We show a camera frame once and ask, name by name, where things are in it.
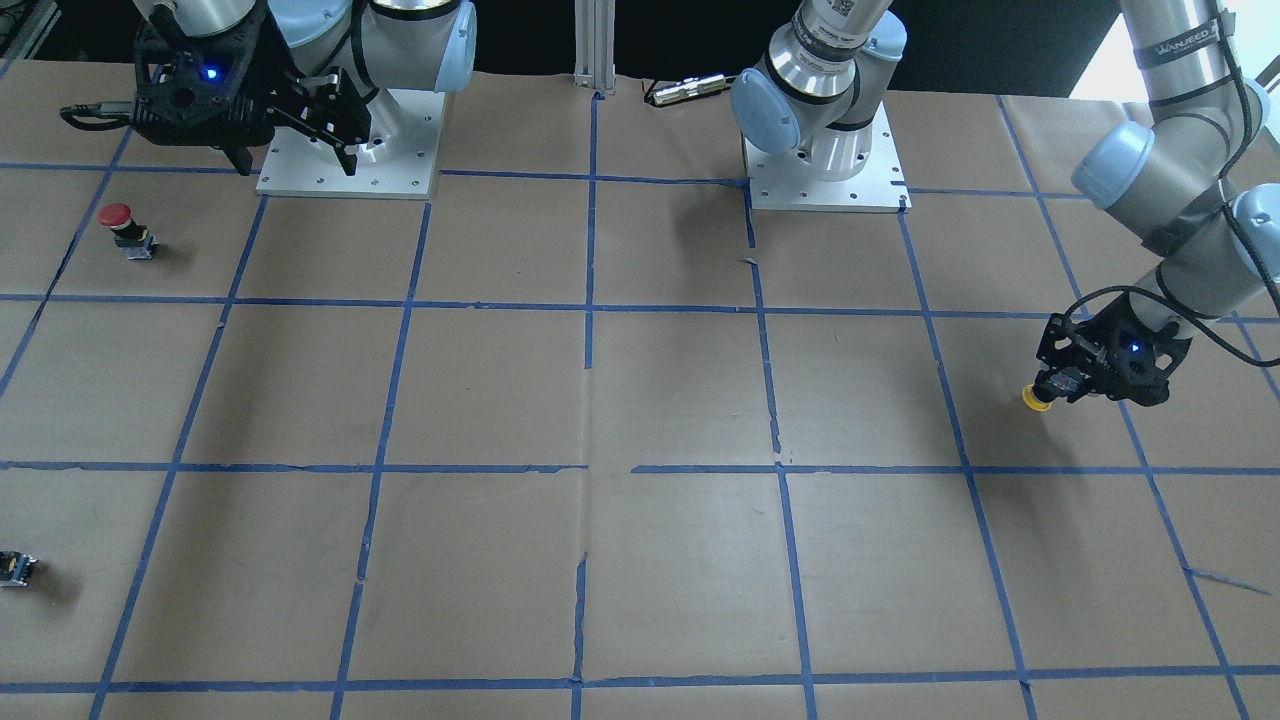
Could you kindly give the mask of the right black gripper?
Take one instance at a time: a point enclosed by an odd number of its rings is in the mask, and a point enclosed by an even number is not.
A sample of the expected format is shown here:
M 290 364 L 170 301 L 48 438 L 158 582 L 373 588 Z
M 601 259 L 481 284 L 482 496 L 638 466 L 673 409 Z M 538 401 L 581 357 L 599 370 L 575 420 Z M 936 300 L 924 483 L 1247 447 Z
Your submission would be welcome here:
M 372 118 L 346 70 L 300 78 L 269 10 L 224 10 L 196 35 L 180 23 L 188 17 L 143 14 L 133 50 L 137 135 L 160 146 L 221 149 L 237 174 L 251 176 L 252 149 L 270 143 L 275 126 L 289 127 L 356 174 L 355 150 L 370 140 Z

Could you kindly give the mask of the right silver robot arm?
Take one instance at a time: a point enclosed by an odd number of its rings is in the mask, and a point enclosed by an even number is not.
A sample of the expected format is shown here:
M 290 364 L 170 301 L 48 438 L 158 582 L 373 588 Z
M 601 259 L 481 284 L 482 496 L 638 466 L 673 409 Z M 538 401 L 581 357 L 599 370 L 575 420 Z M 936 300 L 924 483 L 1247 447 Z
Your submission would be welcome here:
M 140 1 L 127 114 L 159 146 L 220 150 L 241 174 L 287 128 L 346 176 L 404 131 L 394 91 L 472 77 L 471 1 Z

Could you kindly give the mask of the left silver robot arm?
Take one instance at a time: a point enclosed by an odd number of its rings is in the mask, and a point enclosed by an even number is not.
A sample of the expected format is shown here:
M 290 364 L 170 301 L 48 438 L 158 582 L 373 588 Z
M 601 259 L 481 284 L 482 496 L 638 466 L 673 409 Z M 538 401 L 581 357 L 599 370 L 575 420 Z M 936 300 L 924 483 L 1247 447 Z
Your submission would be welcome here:
M 1075 322 L 1053 314 L 1023 398 L 1042 413 L 1085 396 L 1152 407 L 1211 324 L 1266 293 L 1277 297 L 1277 186 L 1236 191 L 1230 169 L 1268 111 L 1240 69 L 1234 17 L 1219 1 L 1123 1 L 1152 124 L 1116 126 L 1071 176 L 1158 264 Z M 805 1 L 731 90 L 748 149 L 782 158 L 815 182 L 865 165 L 870 124 L 902 60 L 908 32 L 886 1 Z

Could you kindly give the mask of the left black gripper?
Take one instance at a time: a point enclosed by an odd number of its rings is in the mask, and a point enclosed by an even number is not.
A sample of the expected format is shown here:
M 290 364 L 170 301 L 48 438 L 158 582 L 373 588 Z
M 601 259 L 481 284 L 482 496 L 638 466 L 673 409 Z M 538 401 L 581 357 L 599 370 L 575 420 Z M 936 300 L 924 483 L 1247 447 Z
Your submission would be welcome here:
M 1047 404 L 1102 395 L 1153 407 L 1169 401 L 1170 375 L 1189 350 L 1190 341 L 1179 340 L 1170 328 L 1152 332 L 1130 310 L 1106 310 L 1083 322 L 1051 315 L 1036 357 L 1041 372 L 1082 373 L 1047 375 Z

